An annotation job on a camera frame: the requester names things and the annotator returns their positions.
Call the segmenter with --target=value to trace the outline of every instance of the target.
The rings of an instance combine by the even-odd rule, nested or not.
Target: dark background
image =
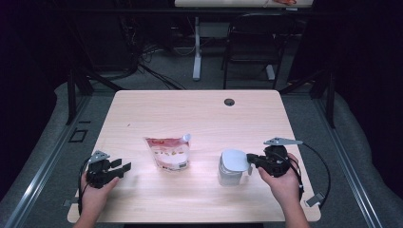
[[[116,2],[107,0],[2,1],[0,76],[5,96],[1,99],[1,125],[5,128],[1,130],[0,144],[1,198],[48,122],[56,103],[53,90],[67,81],[72,68],[127,70],[136,64],[119,17],[81,16],[70,24],[61,13],[44,10],[54,7],[55,2],[64,7],[116,7]],[[173,1],[148,4],[151,2],[159,5],[132,1],[145,8],[169,8]],[[403,21],[396,6],[394,0],[316,1],[315,11],[347,10],[352,17],[347,22],[309,20],[289,79],[312,74],[336,59],[336,91],[361,124],[383,180],[403,198],[399,165],[403,161]],[[169,26],[181,22],[171,17],[138,20],[139,25],[147,25],[139,26],[148,35],[145,39],[154,39],[165,48],[171,45]]]

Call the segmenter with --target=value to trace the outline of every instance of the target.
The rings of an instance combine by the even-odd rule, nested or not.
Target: hand
[[[297,169],[297,158],[290,153],[288,157],[291,159],[290,163]],[[269,184],[273,196],[281,206],[285,217],[285,227],[310,227],[302,207],[299,204],[299,182],[294,170],[289,168],[284,175],[278,178],[270,176],[261,167],[259,167],[258,170],[261,178]]]
[[[288,157],[291,159],[290,163],[297,169],[297,158],[290,153]],[[283,176],[278,178],[270,176],[261,167],[259,167],[258,170],[261,178],[269,184],[273,196],[281,206],[290,203],[299,203],[299,183],[293,169],[289,168]]]
[[[107,196],[116,184],[118,184],[118,181],[119,178],[114,178],[104,187],[98,189],[87,184],[86,172],[81,176],[81,191],[86,190],[82,199],[83,211],[74,227],[93,227],[95,225],[95,222],[104,210]]]

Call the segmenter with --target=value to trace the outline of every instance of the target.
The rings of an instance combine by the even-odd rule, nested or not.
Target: black cable
[[[139,67],[142,67],[145,71],[147,71],[148,73],[150,73],[152,76],[156,77],[157,79],[161,80],[165,86],[167,88],[170,89],[170,86],[172,86],[175,89],[186,89],[183,85],[181,85],[180,83],[178,83],[177,81],[175,81],[174,79],[166,76],[166,75],[162,75],[160,73],[155,72],[154,70],[150,69],[149,67],[140,64],[139,63]]]
[[[330,193],[331,182],[332,182],[332,181],[331,181],[330,170],[329,170],[329,167],[328,167],[326,161],[322,158],[322,156],[320,156],[320,154],[319,154],[313,147],[309,146],[309,145],[308,145],[307,143],[305,143],[305,142],[303,142],[302,144],[305,145],[306,147],[308,147],[309,149],[311,149],[312,151],[314,151],[315,154],[317,154],[317,156],[322,160],[322,162],[323,162],[323,164],[324,164],[324,166],[325,166],[325,168],[326,168],[327,175],[328,175],[328,180],[329,180],[329,182],[328,182],[328,188],[327,188],[327,190],[326,190],[326,194],[325,194],[325,196],[324,196],[324,198],[323,198],[323,201],[322,201],[322,202],[320,203],[320,205],[319,205],[319,209],[320,209],[320,208],[322,208],[322,206],[325,204],[326,199],[328,198],[329,193]]]
[[[86,185],[86,187],[83,189],[83,191],[81,190],[81,177],[83,176],[83,172],[84,169],[86,168],[86,164],[88,163],[90,158],[87,158],[84,160],[83,164],[81,165],[80,168],[80,172],[78,174],[78,213],[81,216],[81,212],[83,211],[83,194],[86,190],[86,187],[88,186],[88,184]]]

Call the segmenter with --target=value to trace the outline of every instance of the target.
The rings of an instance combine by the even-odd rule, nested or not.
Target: gray floor
[[[209,42],[203,46],[201,80],[198,82],[192,80],[193,54],[156,51],[152,58],[148,56],[150,62],[145,64],[174,78],[186,89],[221,89],[222,48],[219,42]],[[286,75],[296,47],[297,40],[287,49],[278,88],[287,86]],[[251,70],[232,68],[230,71],[234,78],[242,77],[240,74],[246,72]],[[159,80],[141,70],[113,82],[127,89],[167,89]],[[20,176],[0,203],[1,227],[72,226],[66,219],[68,201],[76,192],[79,167],[93,149],[114,95],[104,85],[92,83],[95,88],[93,96],[78,94],[79,113],[70,126],[65,126],[67,86],[61,85],[55,90],[58,103],[51,120]],[[230,82],[229,85],[229,88],[235,89],[267,88],[270,83],[255,84],[244,80],[240,84]],[[311,100],[307,93],[309,88],[310,85],[305,85],[292,94],[282,96],[282,99],[296,138],[315,148],[328,163],[332,174],[332,189],[321,209],[322,217],[318,222],[312,222],[312,227],[401,227],[403,202],[383,184],[372,166],[371,149],[349,107],[336,96],[336,129],[331,129],[323,119],[323,102]],[[68,142],[74,129],[87,132],[83,142]],[[323,164],[306,147],[301,146],[300,151],[314,191],[324,193],[327,176]],[[283,227],[284,223],[264,225]],[[123,225],[98,224],[97,227]]]

